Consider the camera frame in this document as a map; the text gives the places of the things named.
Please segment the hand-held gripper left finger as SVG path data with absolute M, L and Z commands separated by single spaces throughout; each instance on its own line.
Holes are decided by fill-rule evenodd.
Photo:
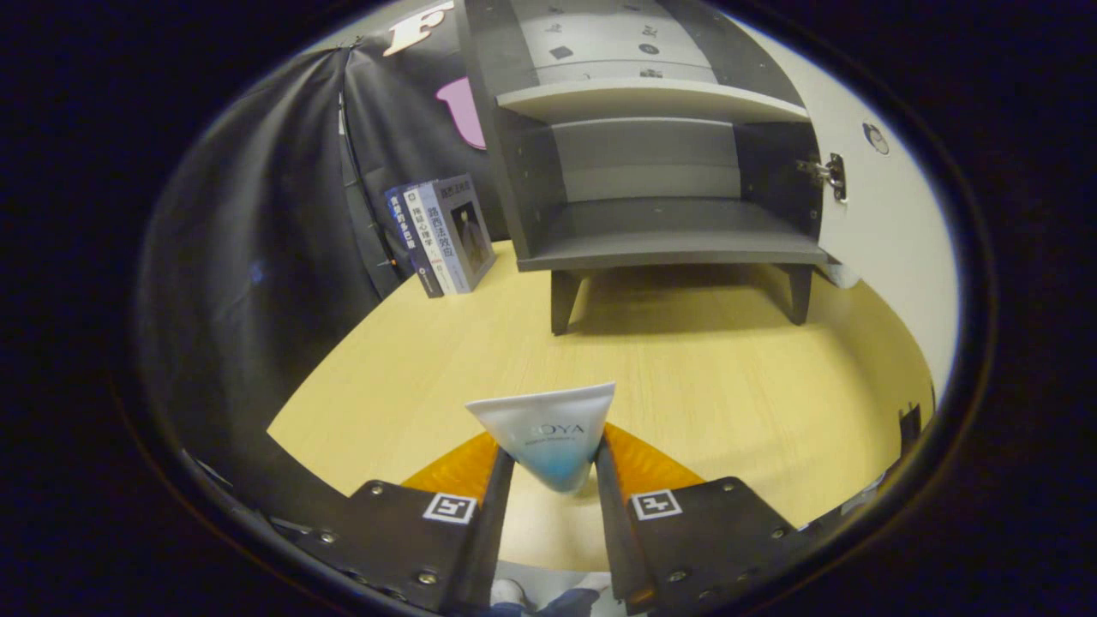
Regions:
M 323 565 L 392 601 L 437 614 L 489 605 L 514 462 L 487 433 L 400 483 L 365 482 L 275 530 Z

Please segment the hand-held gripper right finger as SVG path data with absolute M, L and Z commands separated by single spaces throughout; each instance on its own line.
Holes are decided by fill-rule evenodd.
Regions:
M 807 535 L 738 476 L 706 481 L 607 424 L 595 459 L 615 601 L 630 616 L 705 616 L 755 601 Z

